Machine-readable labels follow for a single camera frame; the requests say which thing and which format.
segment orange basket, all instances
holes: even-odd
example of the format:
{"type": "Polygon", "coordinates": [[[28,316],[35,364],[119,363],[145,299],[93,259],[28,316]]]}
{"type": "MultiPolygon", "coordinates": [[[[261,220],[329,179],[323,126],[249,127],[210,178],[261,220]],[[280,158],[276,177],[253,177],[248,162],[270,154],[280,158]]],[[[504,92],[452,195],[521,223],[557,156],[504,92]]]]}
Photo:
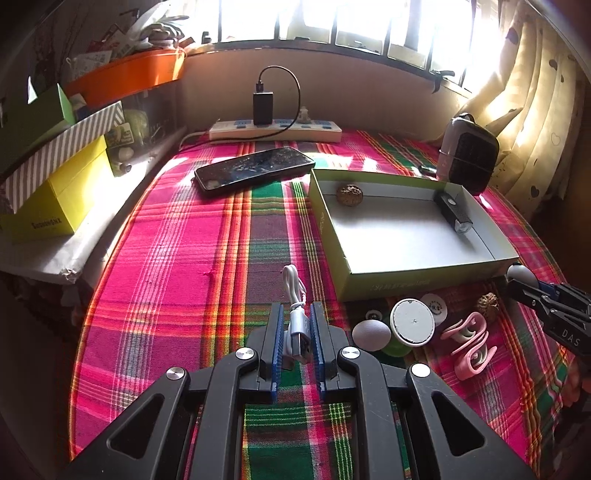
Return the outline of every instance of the orange basket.
{"type": "Polygon", "coordinates": [[[68,97],[81,94],[91,110],[181,77],[186,53],[150,50],[113,61],[66,85],[68,97]]]}

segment plaid tablecloth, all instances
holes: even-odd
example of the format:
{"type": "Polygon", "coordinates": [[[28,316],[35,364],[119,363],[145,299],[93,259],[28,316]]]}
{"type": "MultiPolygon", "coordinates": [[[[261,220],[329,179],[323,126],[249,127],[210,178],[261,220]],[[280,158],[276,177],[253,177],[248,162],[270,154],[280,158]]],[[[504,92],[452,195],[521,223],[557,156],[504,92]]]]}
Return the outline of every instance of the plaid tablecloth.
{"type": "MultiPolygon", "coordinates": [[[[96,290],[77,354],[70,405],[71,455],[78,454],[168,367],[213,365],[264,325],[272,301],[288,302],[281,269],[293,263],[309,301],[347,330],[369,307],[384,311],[396,299],[340,304],[330,279],[310,204],[308,177],[275,183],[214,201],[191,185],[200,165],[280,146],[245,142],[203,146],[166,165],[135,208],[96,290]]],[[[320,168],[418,174],[436,151],[386,135],[346,132],[338,145],[288,143],[320,168]]],[[[538,278],[561,279],[535,233],[497,193],[481,201],[538,278]]],[[[473,310],[496,292],[493,281],[438,291],[450,314],[473,310]]],[[[532,311],[501,302],[489,325],[498,351],[485,372],[459,382],[449,352],[434,339],[405,361],[428,362],[538,474],[551,460],[553,427],[561,408],[567,357],[548,339],[532,311]]],[[[324,406],[312,366],[282,376],[279,402],[249,408],[243,439],[244,479],[348,479],[350,411],[324,406]]]]}

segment pink hair clip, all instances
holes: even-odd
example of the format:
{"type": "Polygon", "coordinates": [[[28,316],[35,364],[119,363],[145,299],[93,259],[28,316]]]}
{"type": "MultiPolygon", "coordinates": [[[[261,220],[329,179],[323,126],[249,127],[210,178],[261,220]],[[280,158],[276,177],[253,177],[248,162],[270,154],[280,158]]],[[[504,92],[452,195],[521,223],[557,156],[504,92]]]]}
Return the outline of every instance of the pink hair clip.
{"type": "Polygon", "coordinates": [[[464,354],[456,358],[454,370],[459,380],[466,380],[482,372],[496,353],[496,346],[488,349],[486,340],[488,332],[484,332],[477,337],[475,344],[464,354]]]}
{"type": "Polygon", "coordinates": [[[441,334],[441,339],[447,340],[448,338],[452,338],[456,342],[461,343],[462,347],[454,352],[456,353],[475,342],[485,331],[486,319],[480,313],[472,312],[466,320],[460,320],[455,325],[446,328],[441,334]]]}

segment walnut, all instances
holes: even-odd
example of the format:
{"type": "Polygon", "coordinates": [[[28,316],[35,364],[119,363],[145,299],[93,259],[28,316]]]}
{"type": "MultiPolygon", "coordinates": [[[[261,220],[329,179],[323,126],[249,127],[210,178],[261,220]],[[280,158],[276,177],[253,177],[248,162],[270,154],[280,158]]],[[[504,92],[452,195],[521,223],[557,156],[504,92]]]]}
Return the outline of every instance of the walnut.
{"type": "Polygon", "coordinates": [[[336,200],[341,205],[356,207],[363,201],[363,192],[357,185],[345,185],[336,191],[336,200]]]}
{"type": "Polygon", "coordinates": [[[494,293],[487,293],[476,302],[476,311],[481,313],[489,322],[496,319],[499,313],[499,301],[494,293]]]}

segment cracked phone screen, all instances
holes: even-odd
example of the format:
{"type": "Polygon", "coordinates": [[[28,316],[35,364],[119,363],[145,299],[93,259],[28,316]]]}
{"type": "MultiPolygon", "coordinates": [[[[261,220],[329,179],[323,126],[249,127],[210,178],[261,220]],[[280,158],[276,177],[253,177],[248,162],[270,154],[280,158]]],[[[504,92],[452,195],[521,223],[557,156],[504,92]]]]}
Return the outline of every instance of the cracked phone screen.
{"type": "Polygon", "coordinates": [[[206,190],[214,190],[232,183],[279,173],[286,168],[313,163],[313,160],[303,153],[284,147],[222,160],[198,168],[195,175],[199,177],[206,190]]]}

